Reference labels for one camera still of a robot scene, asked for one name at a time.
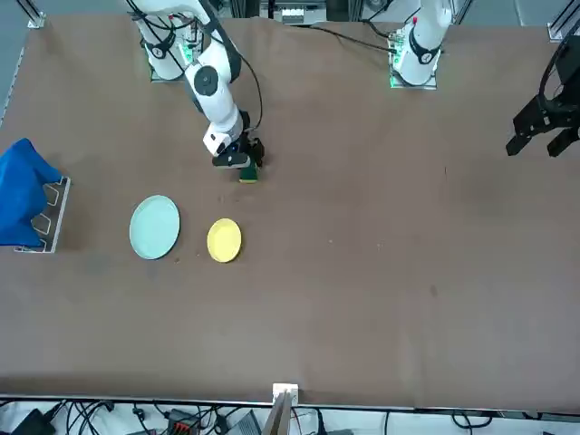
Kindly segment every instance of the table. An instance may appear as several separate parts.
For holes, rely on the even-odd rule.
[[[451,28],[429,92],[332,35],[227,22],[264,94],[248,186],[212,168],[184,84],[149,83],[128,17],[49,18],[0,143],[30,138],[73,184],[57,254],[0,253],[0,390],[270,401],[296,382],[302,403],[577,411],[580,153],[504,151],[545,29]],[[255,119],[248,70],[232,89]],[[128,227],[153,194],[182,228],[144,261]],[[229,265],[206,250],[222,217],[243,230]]]

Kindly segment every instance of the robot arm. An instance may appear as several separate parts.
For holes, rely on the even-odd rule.
[[[208,0],[126,1],[145,40],[155,71],[170,80],[185,74],[198,109],[210,122],[203,141],[214,156],[214,165],[245,168],[252,161],[261,165],[263,152],[252,156],[252,159],[252,153],[248,152],[250,147],[246,130],[249,117],[238,109],[228,89],[228,84],[240,73],[241,56],[214,15]],[[193,15],[211,37],[208,48],[189,65],[185,64],[179,52],[175,31],[170,29],[170,15],[175,13]],[[146,19],[148,15],[156,15],[159,23],[164,24],[161,27],[166,30],[151,26],[151,21]]]
[[[433,74],[441,43],[451,24],[449,0],[421,0],[416,22],[404,27],[404,46],[395,71],[408,84],[421,86]]]

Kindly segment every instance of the floor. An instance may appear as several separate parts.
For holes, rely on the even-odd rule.
[[[18,402],[10,403],[0,410],[0,430],[11,432],[33,409],[47,412],[57,402]],[[147,430],[157,430],[160,434],[167,428],[167,421],[159,411],[152,405],[139,404],[139,409],[144,412],[145,420],[143,424]],[[160,405],[161,411],[169,411],[173,407]],[[177,406],[180,411],[196,414],[198,412],[193,406]],[[202,415],[207,408],[202,407]],[[219,410],[220,415],[226,415],[233,408],[224,407]],[[249,411],[248,408],[234,411],[227,419],[228,426],[232,428]],[[268,417],[269,409],[253,409],[256,421],[261,429],[264,428]],[[70,421],[74,421],[78,412],[73,409]],[[449,435],[469,435],[469,430],[464,430],[456,426],[449,415],[427,415],[410,414],[403,412],[390,412],[385,428],[386,413],[383,411],[322,411],[324,426],[329,435],[422,435],[422,434],[449,434]],[[318,416],[315,410],[303,408],[297,409],[295,416],[299,420],[296,423],[295,417],[291,419],[289,435],[315,435],[318,430]],[[53,420],[56,434],[66,433],[67,409],[60,411]],[[203,424],[211,427],[215,414],[209,414],[208,419],[202,419]],[[461,417],[457,418],[460,424],[464,424]],[[472,425],[484,423],[486,418],[471,417]],[[82,418],[76,425],[71,427],[70,433],[78,433],[81,427]],[[111,412],[101,409],[94,414],[92,424],[97,435],[115,434],[125,435],[144,433],[143,428],[133,414],[132,404],[115,404]],[[79,435],[90,433],[87,428]],[[495,418],[485,428],[473,429],[475,435],[535,435],[539,433],[549,433],[554,435],[578,435],[580,434],[580,424],[577,422],[563,421],[543,421],[543,420],[515,420],[506,418]],[[211,430],[203,430],[201,435],[213,435]]]

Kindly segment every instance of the wire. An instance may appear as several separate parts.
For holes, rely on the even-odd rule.
[[[89,425],[89,429],[91,430],[92,435],[99,435],[99,432],[92,426],[91,423],[91,416],[97,411],[101,406],[103,406],[102,402],[99,402],[92,410],[88,411],[82,403],[75,403],[74,407],[76,410],[84,417],[82,421],[81,427],[79,428],[78,435],[82,435],[84,432],[85,426]]]
[[[216,41],[217,43],[222,44],[222,46],[226,49],[226,51],[230,50],[222,41],[218,40],[213,34],[209,34],[209,37],[212,40]],[[248,127],[246,129],[246,132],[254,131],[262,123],[262,116],[264,114],[264,103],[262,101],[262,89],[260,88],[260,81],[257,79],[256,72],[254,71],[254,68],[252,68],[252,65],[250,64],[250,62],[247,61],[247,59],[244,57],[244,55],[242,53],[239,52],[238,49],[234,48],[234,52],[232,53],[230,51],[230,54],[237,54],[240,57],[240,59],[242,59],[242,61],[246,64],[248,70],[250,70],[250,72],[252,73],[252,76],[254,76],[254,82],[256,82],[257,98],[260,100],[260,115],[257,118],[256,125],[254,125],[253,127]]]
[[[132,11],[135,13],[135,15],[137,15],[139,17],[139,19],[143,20],[146,23],[149,22],[150,25],[152,25],[153,27],[157,27],[158,29],[161,29],[161,30],[169,30],[170,29],[170,27],[168,27],[167,25],[160,26],[160,25],[155,24],[152,21],[150,21],[150,19],[147,18],[147,14],[145,14],[143,11],[141,11],[133,3],[132,0],[125,0],[125,2],[127,2],[127,5],[129,5],[129,7],[132,9]],[[184,24],[177,25],[174,28],[175,28],[175,30],[185,29],[186,27],[192,25],[195,21],[196,21],[196,18],[191,18],[191,20],[189,20],[188,22],[186,22]]]
[[[544,416],[543,412],[539,412],[537,414],[537,417],[532,417],[531,415],[529,415],[527,412],[522,412],[522,414],[524,414],[524,418],[526,420],[542,420],[542,417]]]
[[[575,106],[575,105],[558,106],[556,104],[553,104],[552,101],[548,101],[548,99],[546,98],[546,83],[547,83],[547,79],[552,74],[552,70],[554,68],[554,65],[556,64],[556,61],[560,58],[560,56],[562,55],[562,52],[567,47],[568,41],[570,40],[570,38],[572,36],[574,36],[574,34],[576,33],[576,30],[578,30],[579,27],[580,27],[580,19],[578,19],[575,22],[575,24],[570,28],[568,33],[565,35],[562,42],[557,46],[556,50],[554,51],[554,54],[552,54],[550,62],[548,62],[547,67],[544,70],[544,73],[542,74],[542,79],[540,80],[540,87],[539,87],[539,90],[537,91],[537,94],[539,97],[538,102],[540,104],[540,107],[544,111],[552,112],[552,113],[566,113],[566,112],[574,111],[577,109],[577,106]]]
[[[379,35],[379,36],[381,36],[383,38],[387,38],[388,39],[391,36],[391,33],[387,33],[386,34],[385,32],[381,32],[379,29],[377,29],[377,26],[374,25],[374,23],[372,23],[371,21],[363,20],[362,22],[368,24],[371,27],[371,30],[373,32],[375,32],[377,35]]]
[[[343,39],[346,39],[347,41],[351,41],[353,43],[364,45],[364,46],[369,47],[369,48],[374,48],[375,50],[381,50],[383,52],[393,53],[393,54],[397,53],[397,51],[394,48],[382,47],[380,45],[375,45],[374,43],[366,43],[365,41],[361,41],[359,39],[352,38],[351,36],[347,36],[345,34],[339,34],[338,32],[335,32],[334,30],[323,29],[322,27],[314,27],[314,26],[311,26],[310,28],[315,29],[315,30],[320,30],[321,32],[325,32],[326,34],[333,34],[334,36],[338,36],[339,38],[343,38]]]
[[[182,25],[174,25],[173,23],[171,23],[171,26],[167,26],[165,23],[163,23],[163,21],[161,19],[159,19],[164,25],[160,26],[158,24],[153,23],[149,18],[147,18],[147,15],[145,13],[143,13],[143,11],[141,11],[134,3],[132,0],[125,0],[127,2],[127,5],[129,5],[129,7],[132,9],[133,13],[135,13],[135,15],[137,15],[141,20],[143,20],[143,22],[149,27],[149,29],[151,30],[151,32],[155,35],[155,37],[157,37],[157,39],[159,40],[159,42],[161,42],[161,39],[157,36],[157,34],[153,31],[153,29],[151,29],[151,27],[157,27],[159,29],[162,30],[169,30],[169,31],[175,31],[178,29],[182,29],[184,27],[187,27],[193,23],[195,23],[197,21],[197,18],[192,18],[189,22],[182,24]],[[234,55],[238,55],[242,61],[246,64],[247,68],[250,70],[250,72],[252,73],[252,75],[254,76],[254,80],[256,81],[256,87],[257,87],[257,95],[258,98],[260,100],[260,115],[258,117],[257,123],[255,126],[253,127],[248,127],[246,129],[246,132],[250,132],[250,131],[254,131],[256,130],[260,123],[262,122],[262,117],[263,117],[263,113],[264,113],[264,103],[262,101],[262,90],[260,88],[260,82],[257,79],[257,75],[256,72],[254,71],[254,68],[252,68],[252,65],[250,64],[250,62],[247,61],[247,59],[242,55],[242,53],[240,53],[236,48],[234,48],[233,53],[232,50],[226,46],[223,41],[220,41],[219,39],[217,39],[213,34],[209,34],[209,36],[211,37],[211,39],[213,39],[214,41],[222,44],[222,46],[226,49],[226,51],[229,51],[230,54],[234,54]],[[169,54],[171,55],[171,57],[173,58],[173,60],[175,61],[175,63],[178,64],[178,67],[180,68],[180,70],[184,73],[183,68],[181,67],[181,64],[177,61],[177,59],[173,56],[173,53],[171,51],[169,51]]]
[[[386,411],[384,414],[384,429],[382,431],[382,435],[387,435],[387,425],[389,424],[389,415],[391,415],[390,411]]]
[[[405,21],[403,21],[403,23],[404,23],[404,24],[407,24],[407,22],[409,22],[409,20],[411,20],[411,19],[412,19],[412,17],[413,17],[415,14],[417,14],[417,13],[420,11],[420,9],[421,9],[421,7],[419,6],[415,12],[413,12],[411,15],[409,15],[409,16],[408,16],[408,17],[405,19]]]
[[[49,419],[49,421],[54,420],[54,417],[56,417],[56,414],[58,414],[61,411],[61,409],[63,408],[63,406],[65,404],[66,404],[66,401],[58,402],[50,410],[48,410],[47,412],[44,413],[44,417]]]
[[[133,409],[136,410],[137,409],[137,403],[133,403]],[[143,430],[145,430],[145,433],[147,435],[151,434],[151,432],[149,431],[149,429],[147,429],[147,426],[145,426],[145,423],[143,422],[143,420],[145,420],[144,418],[142,418],[140,415],[138,415],[137,413],[133,412],[135,414],[135,417],[137,417],[137,420],[139,420],[139,423],[141,425],[141,427],[143,428]]]
[[[302,426],[300,425],[300,417],[298,417],[298,414],[296,414],[296,410],[294,408],[292,409],[292,413],[294,414],[296,424],[298,425],[298,432],[300,432],[300,435],[302,435]]]
[[[155,403],[155,402],[153,402],[153,406],[155,407],[155,409],[157,410],[157,412],[159,414],[161,414],[166,420],[169,420],[169,412],[168,411],[163,411],[160,408],[160,406],[157,403]]]
[[[224,415],[224,418],[226,419],[227,417],[229,417],[230,415],[232,415],[234,412],[241,410],[242,407],[238,406],[237,408],[233,409],[232,411],[228,412],[226,415]]]
[[[100,401],[96,401],[96,402],[91,403],[89,406],[87,406],[87,410],[89,410],[89,408],[91,408],[91,406],[93,406],[94,408],[98,407],[100,403],[101,403]],[[71,411],[73,410],[73,407],[76,410],[79,410],[78,407],[76,406],[76,402],[71,402],[71,406],[69,407],[69,410],[66,413],[66,435],[70,435],[71,429],[74,427],[76,422],[81,417],[83,417],[83,414],[79,412],[79,414],[76,416],[76,418],[72,421],[72,424],[69,424],[69,421],[71,420]]]
[[[465,419],[465,422],[467,424],[461,424],[457,421],[457,415],[460,415],[461,417],[463,417]],[[481,428],[486,428],[487,426],[489,426],[491,424],[491,422],[493,421],[493,417],[488,417],[488,420],[480,423],[480,424],[472,424],[471,420],[468,417],[468,414],[466,414],[465,412],[455,412],[453,411],[451,413],[451,419],[453,420],[453,422],[455,423],[455,425],[461,429],[464,430],[469,430],[469,435],[473,434],[473,430],[474,429],[481,429]]]
[[[381,8],[375,12],[374,14],[371,15],[370,18],[367,18],[366,20],[363,20],[365,23],[366,22],[370,22],[375,16],[377,16],[378,14],[385,12],[387,9],[389,9],[389,6],[392,4],[392,2],[394,2],[395,0],[387,0],[386,3],[381,6]]]

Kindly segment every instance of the blue cloth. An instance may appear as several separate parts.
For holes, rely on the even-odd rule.
[[[0,245],[42,245],[31,219],[46,207],[43,185],[60,179],[61,173],[28,139],[20,139],[0,157]]]

